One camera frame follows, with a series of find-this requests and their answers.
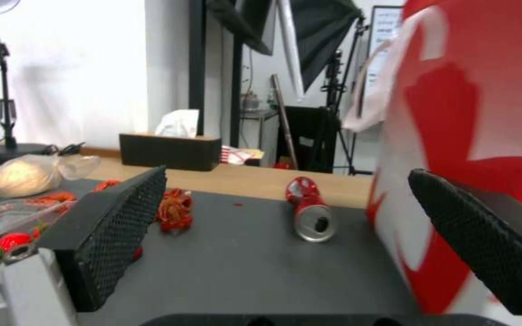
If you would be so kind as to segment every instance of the wooden stick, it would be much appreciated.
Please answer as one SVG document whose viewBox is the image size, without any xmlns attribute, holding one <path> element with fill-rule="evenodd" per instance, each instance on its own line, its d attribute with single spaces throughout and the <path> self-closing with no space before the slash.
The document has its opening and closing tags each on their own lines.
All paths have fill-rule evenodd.
<svg viewBox="0 0 522 326">
<path fill-rule="evenodd" d="M 287 113 L 285 111 L 285 103 L 283 102 L 283 96 L 281 95 L 281 87 L 279 85 L 279 79 L 277 78 L 277 74 L 271 75 L 271 82 L 273 83 L 273 88 L 275 89 L 275 94 L 277 95 L 277 105 L 279 105 L 279 116 L 281 117 L 281 124 L 283 126 L 283 134 L 285 137 L 285 142 L 287 143 L 287 150 L 290 153 L 291 161 L 293 163 L 293 169 L 298 170 L 297 157 L 295 156 L 295 148 L 293 138 L 291 137 L 291 129 L 290 123 L 287 120 Z"/>
</svg>

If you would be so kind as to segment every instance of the whiteboard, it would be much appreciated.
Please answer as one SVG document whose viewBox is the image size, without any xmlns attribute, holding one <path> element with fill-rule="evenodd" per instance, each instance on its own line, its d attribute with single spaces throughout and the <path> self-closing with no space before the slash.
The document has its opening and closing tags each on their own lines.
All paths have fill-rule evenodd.
<svg viewBox="0 0 522 326">
<path fill-rule="evenodd" d="M 370 57 L 382 43 L 396 35 L 400 25 L 402 24 L 402 7 L 401 6 L 374 6 L 372 9 L 370 22 L 370 37 L 368 41 L 368 57 Z M 372 86 L 377 80 L 377 74 L 386 62 L 387 49 L 377 55 L 368 67 L 366 80 L 364 83 L 364 92 L 362 94 L 362 105 L 364 105 L 364 97 L 368 96 L 372 91 Z M 362 106 L 361 112 L 367 111 L 367 107 Z"/>
</svg>

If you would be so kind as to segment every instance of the red soda can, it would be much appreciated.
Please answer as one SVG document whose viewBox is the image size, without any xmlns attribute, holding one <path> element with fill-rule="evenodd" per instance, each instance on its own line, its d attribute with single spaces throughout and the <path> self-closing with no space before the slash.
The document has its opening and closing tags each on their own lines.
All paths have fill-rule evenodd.
<svg viewBox="0 0 522 326">
<path fill-rule="evenodd" d="M 336 221 L 313 180 L 296 177 L 288 184 L 285 198 L 295 207 L 294 229 L 300 237 L 321 243 L 335 234 Z"/>
</svg>

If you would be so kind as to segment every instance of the black pillar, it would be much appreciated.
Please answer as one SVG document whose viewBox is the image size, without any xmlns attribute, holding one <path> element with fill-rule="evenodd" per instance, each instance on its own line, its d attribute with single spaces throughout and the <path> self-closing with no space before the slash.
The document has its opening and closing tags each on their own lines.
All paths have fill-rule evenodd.
<svg viewBox="0 0 522 326">
<path fill-rule="evenodd" d="M 243 41 L 234 35 L 232 42 L 232 87 L 231 87 L 231 147 L 239 147 L 239 128 L 241 120 L 241 70 L 243 60 Z"/>
<path fill-rule="evenodd" d="M 205 38 L 207 13 L 204 0 L 190 0 L 188 6 L 188 108 L 199 110 L 197 134 L 203 135 L 205 132 Z"/>
</svg>

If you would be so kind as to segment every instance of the lamp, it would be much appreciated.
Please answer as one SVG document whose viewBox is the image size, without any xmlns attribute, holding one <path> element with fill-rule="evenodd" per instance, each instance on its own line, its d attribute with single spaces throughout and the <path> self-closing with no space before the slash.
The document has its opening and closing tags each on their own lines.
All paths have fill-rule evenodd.
<svg viewBox="0 0 522 326">
<path fill-rule="evenodd" d="M 15 8 L 20 0 L 0 0 L 0 13 Z M 0 41 L 0 71 L 2 99 L 0 99 L 0 125 L 4 128 L 5 144 L 0 145 L 0 164 L 27 154 L 44 154 L 47 146 L 41 144 L 17 144 L 13 137 L 16 122 L 15 102 L 9 98 L 8 66 L 5 57 L 9 56 L 7 46 Z"/>
</svg>

